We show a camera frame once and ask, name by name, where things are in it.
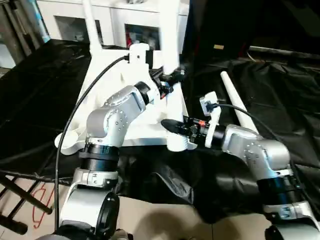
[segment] table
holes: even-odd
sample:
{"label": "table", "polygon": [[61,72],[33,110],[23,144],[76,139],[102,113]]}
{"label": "table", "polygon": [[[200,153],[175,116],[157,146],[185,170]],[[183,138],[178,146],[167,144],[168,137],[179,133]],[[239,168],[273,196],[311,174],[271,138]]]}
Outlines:
{"label": "table", "polygon": [[[51,40],[0,80],[0,173],[44,182],[54,180],[60,133],[89,66],[85,43]],[[215,60],[197,66],[183,91],[189,114],[202,114],[199,97],[215,90],[229,103],[220,79],[227,70],[248,110],[287,145],[305,186],[319,203],[320,71],[274,62]],[[223,110],[221,124],[237,124]],[[260,133],[269,137],[260,126]],[[209,149],[173,153],[166,146],[123,147],[116,192],[151,203],[192,204],[213,223],[229,213],[260,212],[257,185],[241,160]],[[69,185],[78,156],[62,156],[59,182]]]}

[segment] chair leg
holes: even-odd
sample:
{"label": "chair leg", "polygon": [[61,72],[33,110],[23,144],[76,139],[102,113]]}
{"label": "chair leg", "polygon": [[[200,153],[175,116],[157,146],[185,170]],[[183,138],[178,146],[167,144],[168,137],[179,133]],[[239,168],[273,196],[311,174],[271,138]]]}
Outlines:
{"label": "chair leg", "polygon": [[0,225],[20,235],[23,235],[28,231],[28,226],[26,224],[17,222],[3,215],[0,215]]}
{"label": "chair leg", "polygon": [[[32,184],[32,186],[28,189],[27,193],[31,194],[35,190],[35,188],[39,185],[39,183],[40,183],[40,181],[38,181],[38,180],[35,181]],[[25,202],[26,202],[26,200],[24,198],[21,198],[20,201],[17,203],[17,205],[15,205],[15,207],[12,209],[12,211],[8,215],[8,218],[13,219]]]}
{"label": "chair leg", "polygon": [[[16,180],[17,180],[18,178],[15,176],[12,180],[11,180],[11,182],[16,182]],[[3,196],[6,194],[6,192],[8,191],[8,188],[4,188],[1,192],[0,192],[0,199],[2,199],[3,198]]]}
{"label": "chair leg", "polygon": [[10,191],[14,192],[15,194],[19,195],[22,199],[28,201],[32,205],[36,206],[38,209],[41,209],[47,214],[52,213],[52,209],[44,205],[41,201],[36,199],[31,195],[31,193],[26,192],[21,187],[19,187],[14,182],[10,181],[3,175],[0,175],[0,184],[2,184],[5,188],[9,189]]}

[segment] tile floor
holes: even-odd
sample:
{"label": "tile floor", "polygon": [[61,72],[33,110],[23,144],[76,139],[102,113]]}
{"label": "tile floor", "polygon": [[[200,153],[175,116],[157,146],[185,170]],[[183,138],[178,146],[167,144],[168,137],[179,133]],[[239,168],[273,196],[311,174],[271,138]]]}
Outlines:
{"label": "tile floor", "polygon": [[[17,184],[24,189],[32,185],[33,181],[18,179]],[[42,183],[35,191],[41,189]],[[50,198],[53,190],[52,183],[43,186],[45,190],[43,203],[51,206],[54,197]],[[60,187],[60,205],[63,204],[68,187]],[[35,193],[40,198],[44,190]],[[7,216],[20,198],[8,191],[0,200],[0,212]],[[25,235],[18,235],[13,231],[0,226],[1,240],[35,240],[40,236],[52,233],[54,230],[54,214],[43,216],[42,212],[34,210],[33,206],[26,202],[20,209],[14,220],[28,225]],[[195,237],[197,240],[263,240],[264,230],[270,223],[259,214],[233,216],[219,221],[214,225],[201,221],[197,212],[187,205],[151,204],[126,197],[120,198],[120,212],[118,216],[118,228],[133,234],[139,240],[180,240]]]}

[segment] screw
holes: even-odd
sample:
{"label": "screw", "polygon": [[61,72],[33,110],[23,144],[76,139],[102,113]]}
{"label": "screw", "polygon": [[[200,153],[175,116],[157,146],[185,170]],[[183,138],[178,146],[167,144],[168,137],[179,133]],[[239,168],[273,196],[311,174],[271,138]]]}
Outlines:
{"label": "screw", "polygon": [[286,218],[288,218],[288,217],[290,217],[289,214],[283,214],[283,215],[281,215],[281,218],[282,218],[282,219],[286,219]]}

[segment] wire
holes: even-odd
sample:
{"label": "wire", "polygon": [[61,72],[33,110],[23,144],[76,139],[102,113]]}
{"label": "wire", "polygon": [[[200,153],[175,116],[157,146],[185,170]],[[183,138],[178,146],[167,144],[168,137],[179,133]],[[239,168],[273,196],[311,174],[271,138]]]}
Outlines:
{"label": "wire", "polygon": [[[263,128],[265,128],[265,130],[267,130],[269,132],[269,134],[272,135],[272,137],[275,140],[282,143],[281,139],[279,137],[277,137],[277,135],[271,130],[271,128],[269,128],[259,118],[252,115],[250,112],[243,110],[242,108],[240,108],[238,106],[231,105],[231,104],[217,103],[217,104],[210,104],[209,105],[209,108],[212,108],[212,109],[217,108],[217,107],[227,107],[227,108],[235,109],[235,110],[238,110],[238,111],[248,115],[250,118],[254,119],[257,123],[259,123]],[[290,157],[290,167],[293,171],[293,174],[295,176],[297,183],[300,185],[299,189],[301,190],[301,192],[303,193],[303,195],[305,196],[307,201],[310,203],[311,207],[316,211],[316,213],[318,214],[318,217],[320,217],[320,210],[317,207],[317,205],[315,204],[315,202],[312,200],[312,198],[308,195],[307,191],[304,189],[302,181],[301,181],[299,173],[298,173],[298,168],[297,168],[296,164],[294,163],[292,157]]]}
{"label": "wire", "polygon": [[89,94],[90,90],[95,86],[95,84],[98,82],[98,80],[108,71],[110,70],[114,65],[116,65],[117,63],[121,62],[122,60],[128,60],[128,55],[126,56],[122,56],[120,58],[118,58],[117,60],[113,61],[112,63],[110,63],[105,69],[102,70],[102,72],[93,80],[93,82],[89,85],[89,87],[85,90],[85,92],[83,93],[83,95],[80,97],[80,99],[77,101],[77,103],[75,104],[69,119],[67,120],[65,127],[63,129],[63,132],[61,134],[60,137],[60,141],[57,147],[57,151],[56,151],[56,157],[55,157],[55,180],[54,180],[54,228],[55,230],[58,229],[59,227],[59,157],[60,157],[60,152],[61,152],[61,148],[62,148],[62,143],[63,140],[66,136],[68,127],[76,113],[76,111],[78,110],[79,106],[81,105],[81,103],[84,101],[84,99],[86,98],[86,96]]}
{"label": "wire", "polygon": [[255,115],[251,114],[250,112],[247,112],[246,110],[243,110],[242,108],[238,107],[238,106],[234,106],[231,104],[224,104],[224,103],[217,103],[217,104],[210,104],[210,107],[212,107],[213,109],[217,108],[217,107],[227,107],[227,108],[231,108],[231,109],[236,109],[239,112],[242,112],[246,115],[248,115],[250,118],[254,119],[257,123],[259,123],[265,130],[268,131],[268,133],[277,141],[281,142],[280,138],[277,137],[277,135],[271,130],[270,127],[268,127],[266,124],[264,124],[259,118],[257,118]]}
{"label": "wire", "polygon": [[248,57],[249,57],[252,61],[256,62],[256,60],[249,54],[249,52],[246,52],[246,54],[248,55]]}

